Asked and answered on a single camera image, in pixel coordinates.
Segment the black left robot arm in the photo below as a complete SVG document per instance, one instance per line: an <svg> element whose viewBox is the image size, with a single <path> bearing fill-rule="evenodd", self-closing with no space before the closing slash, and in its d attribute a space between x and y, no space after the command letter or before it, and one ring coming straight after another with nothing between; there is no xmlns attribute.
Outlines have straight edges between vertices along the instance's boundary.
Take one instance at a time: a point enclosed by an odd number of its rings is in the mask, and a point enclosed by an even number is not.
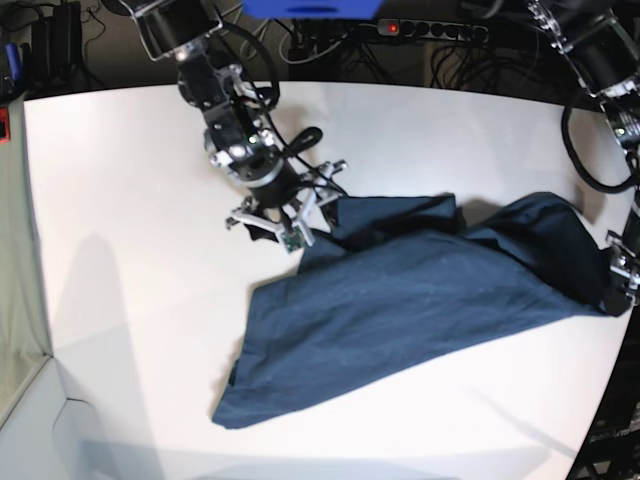
<svg viewBox="0 0 640 480"><path fill-rule="evenodd" d="M605 311L617 316L639 301L639 46L613 11L612 1L528 1L526 8L550 46L569 64L580 89L561 117L561 135L580 178L604 194L633 192L623 232L607 233L611 283ZM629 176L617 185L596 180L573 145L569 122L583 97L599 104Z"/></svg>

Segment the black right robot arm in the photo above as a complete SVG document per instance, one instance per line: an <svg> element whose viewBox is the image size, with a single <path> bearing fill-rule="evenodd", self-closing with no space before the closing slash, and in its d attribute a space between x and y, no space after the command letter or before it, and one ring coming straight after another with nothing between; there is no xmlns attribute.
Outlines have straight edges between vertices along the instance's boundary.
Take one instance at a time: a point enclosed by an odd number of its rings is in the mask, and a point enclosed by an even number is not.
<svg viewBox="0 0 640 480"><path fill-rule="evenodd" d="M344 196L335 174L343 161L307 165L299 172L292 161L323 137L308 127L285 141L271 117L280 100L280 85L271 55L248 31L224 21L202 1L125 1L141 42L153 61L171 58L178 71L182 98L202 114L204 145L210 163L249 195L226 219L227 228L244 226L253 239L269 239L292 253L315 243L308 224L320 209L335 222L330 204ZM215 48L220 32L233 33L253 46L270 75L257 87L229 46Z"/></svg>

